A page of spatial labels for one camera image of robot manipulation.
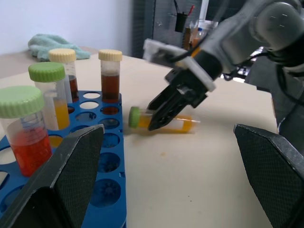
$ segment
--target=cable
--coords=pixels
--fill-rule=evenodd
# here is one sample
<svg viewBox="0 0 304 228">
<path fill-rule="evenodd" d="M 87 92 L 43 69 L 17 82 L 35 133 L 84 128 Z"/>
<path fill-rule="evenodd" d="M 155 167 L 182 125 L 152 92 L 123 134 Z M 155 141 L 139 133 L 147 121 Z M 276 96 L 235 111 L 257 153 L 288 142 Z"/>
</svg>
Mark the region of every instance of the cable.
<svg viewBox="0 0 304 228">
<path fill-rule="evenodd" d="M 263 53 L 255 55 L 255 56 L 251 56 L 249 59 L 245 60 L 244 62 L 242 62 L 238 65 L 235 65 L 237 68 L 234 71 L 232 71 L 230 74 L 223 74 L 225 81 L 227 81 L 227 82 L 231 81 L 233 78 L 235 78 L 234 75 L 236 75 L 236 76 L 238 75 L 238 71 L 240 69 L 245 68 L 245 66 L 244 66 L 245 64 L 249 63 L 254 58 L 258 58 L 258 57 L 262 57 L 262 56 L 268 56 L 268 53 L 263 52 Z"/>
<path fill-rule="evenodd" d="M 223 17 L 223 15 L 224 15 L 224 13 L 225 13 L 228 5 L 229 5 L 229 2 L 230 2 L 230 0 L 223 0 L 222 1 L 222 4 L 221 4 L 219 10 L 217 11 L 214 19 L 212 20 L 212 23 L 207 28 L 206 35 L 197 43 L 197 45 L 195 47 L 193 47 L 191 50 L 185 52 L 184 54 L 181 54 L 179 56 L 170 58 L 169 61 L 171 63 L 181 61 L 184 58 L 192 55 L 192 53 L 206 40 L 206 38 L 208 37 L 210 32 L 215 28 L 215 25 L 216 25 L 217 21 L 219 21 Z"/>
<path fill-rule="evenodd" d="M 296 105 L 301 105 L 304 107 L 304 102 L 301 100 L 295 98 L 291 94 L 288 93 L 287 91 L 287 83 L 286 83 L 286 78 L 285 78 L 285 73 L 283 70 L 283 67 L 281 65 L 276 65 L 276 77 L 277 81 L 279 83 L 279 87 L 282 90 L 283 94 L 289 98 L 292 102 L 294 102 Z"/>
<path fill-rule="evenodd" d="M 174 5 L 175 5 L 175 9 L 176 9 L 176 13 L 180 13 L 180 8 L 176 2 L 176 0 L 173 0 L 174 1 Z"/>
</svg>

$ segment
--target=gray robot arm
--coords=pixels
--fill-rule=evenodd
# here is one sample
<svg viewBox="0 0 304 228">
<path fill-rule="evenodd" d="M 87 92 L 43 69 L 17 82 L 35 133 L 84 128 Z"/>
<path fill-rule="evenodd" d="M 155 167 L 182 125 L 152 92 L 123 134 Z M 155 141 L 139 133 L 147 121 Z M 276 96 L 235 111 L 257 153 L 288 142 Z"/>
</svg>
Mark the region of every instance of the gray robot arm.
<svg viewBox="0 0 304 228">
<path fill-rule="evenodd" d="M 213 81 L 231 73 L 252 52 L 264 46 L 270 58 L 289 73 L 304 72 L 304 21 L 298 0 L 249 0 L 235 16 L 223 21 L 200 45 L 200 52 L 180 61 L 165 79 L 169 86 L 148 106 L 154 110 L 149 130 L 167 125 L 186 105 L 197 107 Z M 170 62 L 181 48 L 147 40 L 144 58 Z"/>
</svg>

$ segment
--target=test tube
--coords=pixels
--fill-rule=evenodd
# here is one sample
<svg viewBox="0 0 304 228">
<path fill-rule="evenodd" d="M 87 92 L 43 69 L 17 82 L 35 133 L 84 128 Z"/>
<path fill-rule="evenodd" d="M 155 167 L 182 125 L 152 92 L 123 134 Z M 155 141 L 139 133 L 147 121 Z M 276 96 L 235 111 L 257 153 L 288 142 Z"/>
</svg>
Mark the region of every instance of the test tube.
<svg viewBox="0 0 304 228">
<path fill-rule="evenodd" d="M 62 63 L 66 77 L 64 79 L 66 101 L 68 103 L 79 101 L 77 78 L 75 71 L 76 52 L 68 48 L 57 48 L 48 52 L 51 62 Z"/>
<path fill-rule="evenodd" d="M 67 128 L 70 120 L 63 79 L 65 69 L 61 63 L 36 63 L 28 68 L 30 79 L 42 91 L 45 107 L 43 115 L 47 129 L 58 131 Z"/>
<path fill-rule="evenodd" d="M 33 86 L 0 90 L 0 122 L 21 173 L 26 177 L 52 156 L 43 107 L 42 92 Z"/>
<path fill-rule="evenodd" d="M 99 59 L 101 60 L 102 101 L 117 103 L 119 101 L 120 61 L 123 59 L 123 54 L 117 50 L 100 50 Z"/>
<path fill-rule="evenodd" d="M 132 107 L 129 113 L 129 126 L 134 129 L 148 129 L 153 112 L 152 110 Z M 178 115 L 162 129 L 170 133 L 190 133 L 198 123 L 199 121 L 193 120 L 191 116 Z"/>
</svg>

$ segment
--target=yellow cap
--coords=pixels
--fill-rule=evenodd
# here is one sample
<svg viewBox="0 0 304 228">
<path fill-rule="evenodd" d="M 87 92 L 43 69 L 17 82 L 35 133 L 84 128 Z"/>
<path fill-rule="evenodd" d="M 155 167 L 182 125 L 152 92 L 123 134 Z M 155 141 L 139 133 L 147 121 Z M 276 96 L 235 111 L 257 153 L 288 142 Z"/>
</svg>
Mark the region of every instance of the yellow cap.
<svg viewBox="0 0 304 228">
<path fill-rule="evenodd" d="M 48 52 L 49 60 L 56 63 L 68 63 L 76 60 L 76 52 L 73 49 L 57 48 Z"/>
<path fill-rule="evenodd" d="M 103 61 L 122 61 L 123 53 L 117 50 L 99 50 L 99 59 Z"/>
</svg>

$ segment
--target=red liquid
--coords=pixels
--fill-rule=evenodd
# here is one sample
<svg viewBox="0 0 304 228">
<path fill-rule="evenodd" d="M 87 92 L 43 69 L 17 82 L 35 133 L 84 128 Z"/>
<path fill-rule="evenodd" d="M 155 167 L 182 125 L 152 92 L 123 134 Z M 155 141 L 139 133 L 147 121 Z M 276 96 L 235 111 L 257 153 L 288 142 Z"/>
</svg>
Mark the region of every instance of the red liquid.
<svg viewBox="0 0 304 228">
<path fill-rule="evenodd" d="M 68 78 L 70 80 L 72 102 L 79 101 L 77 78 L 74 75 L 69 75 Z"/>
<path fill-rule="evenodd" d="M 101 76 L 103 102 L 117 103 L 119 101 L 119 75 Z"/>
<path fill-rule="evenodd" d="M 48 133 L 45 129 L 35 128 L 30 132 L 22 131 L 12 139 L 11 148 L 22 175 L 30 177 L 51 156 Z"/>
</svg>

